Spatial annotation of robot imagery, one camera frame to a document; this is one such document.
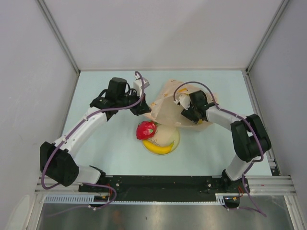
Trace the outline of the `yellow fake banana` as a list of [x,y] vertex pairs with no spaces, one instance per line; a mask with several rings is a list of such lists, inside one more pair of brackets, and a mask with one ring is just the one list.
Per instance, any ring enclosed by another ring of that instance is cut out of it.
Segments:
[[142,143],[148,151],[150,151],[151,153],[157,154],[157,155],[169,154],[174,145],[174,143],[171,143],[167,146],[158,146],[148,140],[143,140]]

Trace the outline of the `translucent banana-print plastic bag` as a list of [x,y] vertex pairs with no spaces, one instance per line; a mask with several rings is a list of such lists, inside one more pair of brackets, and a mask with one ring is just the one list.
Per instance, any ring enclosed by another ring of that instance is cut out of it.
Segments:
[[206,121],[201,125],[193,123],[181,115],[184,108],[174,103],[174,100],[178,99],[181,94],[191,94],[199,91],[200,88],[192,84],[186,84],[184,86],[181,84],[183,82],[179,80],[168,80],[156,100],[149,105],[152,111],[146,113],[144,116],[162,125],[187,128],[193,131],[203,131],[212,123]]

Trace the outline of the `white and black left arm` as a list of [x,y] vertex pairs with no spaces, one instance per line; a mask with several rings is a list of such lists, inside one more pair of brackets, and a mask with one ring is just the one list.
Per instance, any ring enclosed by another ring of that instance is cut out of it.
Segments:
[[54,180],[55,186],[70,186],[73,183],[89,184],[95,191],[102,191],[106,180],[102,170],[94,166],[79,166],[75,157],[88,138],[113,115],[121,110],[130,110],[139,116],[151,111],[145,99],[145,89],[150,85],[138,71],[134,73],[133,86],[123,78],[113,77],[108,88],[92,100],[86,113],[68,133],[52,143],[44,142],[40,147],[41,185],[45,178]]

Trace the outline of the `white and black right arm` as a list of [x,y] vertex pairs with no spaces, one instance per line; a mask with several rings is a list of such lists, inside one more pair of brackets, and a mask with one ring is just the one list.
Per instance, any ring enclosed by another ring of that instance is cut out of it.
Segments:
[[231,132],[235,157],[223,170],[217,190],[233,192],[244,187],[242,179],[252,165],[264,158],[272,147],[271,140],[256,114],[242,116],[221,108],[215,101],[209,103],[203,91],[180,94],[176,104],[181,105],[181,115],[195,124],[206,121],[218,124]]

